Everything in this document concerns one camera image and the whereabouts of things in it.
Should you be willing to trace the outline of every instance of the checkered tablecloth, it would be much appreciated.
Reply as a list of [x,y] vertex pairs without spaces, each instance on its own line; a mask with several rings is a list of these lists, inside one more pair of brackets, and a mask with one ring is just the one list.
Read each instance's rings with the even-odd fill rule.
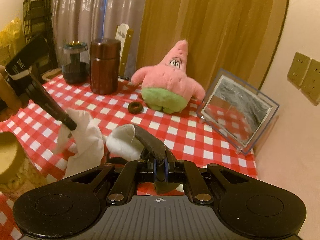
[[[221,135],[199,121],[196,109],[199,102],[191,100],[182,113],[168,115],[147,108],[141,98],[140,87],[120,80],[118,92],[109,96],[95,95],[90,85],[70,86],[62,76],[45,84],[46,90],[62,106],[90,111],[96,124],[104,135],[117,126],[135,123],[164,141],[177,159],[190,160],[198,167],[206,167],[208,163],[218,163],[235,171],[256,178],[254,156],[237,155],[236,150]],[[127,110],[132,101],[141,101],[144,105],[140,114],[133,115]],[[243,122],[233,117],[235,128],[243,129]],[[28,108],[0,123],[0,130],[12,131],[19,138],[31,160],[48,182],[61,179],[67,166],[68,157],[72,156],[71,146],[64,154],[53,155],[60,122],[55,121],[39,106],[30,102]],[[155,195],[151,183],[141,184],[140,195]],[[179,191],[170,194],[182,194]],[[12,217],[13,202],[0,194],[0,239],[18,239],[18,231]]]

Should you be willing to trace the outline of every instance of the metal screw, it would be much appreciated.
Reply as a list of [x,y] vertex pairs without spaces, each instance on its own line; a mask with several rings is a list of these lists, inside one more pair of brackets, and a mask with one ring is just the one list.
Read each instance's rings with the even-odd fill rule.
[[206,193],[201,193],[201,194],[196,195],[196,199],[199,201],[209,201],[209,200],[211,200],[211,196]]
[[118,194],[118,193],[114,193],[114,194],[111,194],[108,199],[111,200],[111,201],[121,201],[123,200],[123,195],[121,194]]

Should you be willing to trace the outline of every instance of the gray gripper base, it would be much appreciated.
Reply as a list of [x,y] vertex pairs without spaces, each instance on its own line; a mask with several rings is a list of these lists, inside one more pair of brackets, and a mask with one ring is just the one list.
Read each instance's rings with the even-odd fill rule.
[[[21,240],[31,240],[24,236]],[[70,240],[248,240],[226,228],[210,207],[187,196],[133,196],[107,208],[93,227]]]

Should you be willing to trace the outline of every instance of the beige curtain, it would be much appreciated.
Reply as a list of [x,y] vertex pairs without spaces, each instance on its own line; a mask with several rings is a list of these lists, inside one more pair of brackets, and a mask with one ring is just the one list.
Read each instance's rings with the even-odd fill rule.
[[65,42],[102,37],[106,0],[52,0],[52,27],[58,64]]
[[140,28],[146,0],[107,0],[103,36],[114,38],[117,26],[126,23],[134,30],[124,75],[135,71]]
[[137,68],[159,63],[177,40],[186,39],[187,74],[205,89],[220,68],[258,88],[276,49],[286,6],[287,0],[146,0]]

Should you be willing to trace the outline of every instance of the patrick star plush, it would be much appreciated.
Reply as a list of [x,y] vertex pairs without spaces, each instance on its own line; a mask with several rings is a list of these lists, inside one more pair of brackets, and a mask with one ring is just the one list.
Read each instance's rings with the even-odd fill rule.
[[203,87],[186,74],[187,56],[187,41],[178,41],[158,65],[134,73],[131,83],[142,83],[142,98],[151,109],[172,114],[181,112],[192,96],[204,98]]

